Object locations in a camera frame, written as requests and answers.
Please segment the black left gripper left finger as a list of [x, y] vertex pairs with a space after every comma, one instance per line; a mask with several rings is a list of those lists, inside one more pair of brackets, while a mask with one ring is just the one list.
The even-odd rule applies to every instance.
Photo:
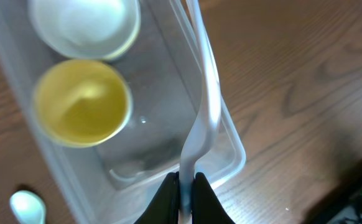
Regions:
[[179, 173], [166, 175], [144, 213], [135, 224], [178, 224], [180, 206]]

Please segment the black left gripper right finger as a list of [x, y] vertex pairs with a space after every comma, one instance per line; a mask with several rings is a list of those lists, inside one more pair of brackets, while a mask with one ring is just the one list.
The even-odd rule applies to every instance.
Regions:
[[204, 173], [197, 172], [192, 189], [193, 224], [234, 224], [222, 207]]

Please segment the yellow cup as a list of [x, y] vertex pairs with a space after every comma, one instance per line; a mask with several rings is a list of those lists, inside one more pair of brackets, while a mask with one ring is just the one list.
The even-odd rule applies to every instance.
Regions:
[[118, 134], [133, 110], [131, 89], [114, 67], [97, 60], [66, 60], [36, 83], [32, 107], [48, 138], [92, 147]]

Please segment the pink plastic fork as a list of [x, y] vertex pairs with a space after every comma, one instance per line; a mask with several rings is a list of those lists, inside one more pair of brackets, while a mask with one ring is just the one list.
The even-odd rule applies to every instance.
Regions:
[[214, 145], [221, 119], [218, 70], [198, 0], [188, 0], [187, 6], [202, 66], [202, 94], [197, 118], [183, 145], [180, 158], [180, 219], [182, 223], [187, 223], [191, 219], [195, 164]]

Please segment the mint green plastic spoon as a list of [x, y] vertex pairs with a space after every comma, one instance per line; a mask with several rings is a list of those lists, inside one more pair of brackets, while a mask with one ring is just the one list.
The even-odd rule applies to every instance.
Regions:
[[20, 224], [45, 224], [47, 209], [44, 201], [35, 193], [17, 191], [11, 195], [9, 204]]

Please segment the white bowl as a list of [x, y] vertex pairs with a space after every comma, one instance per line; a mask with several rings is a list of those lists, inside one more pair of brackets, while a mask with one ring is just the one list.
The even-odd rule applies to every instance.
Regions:
[[141, 28], [138, 0], [30, 0], [28, 13], [40, 39], [68, 58], [116, 60]]

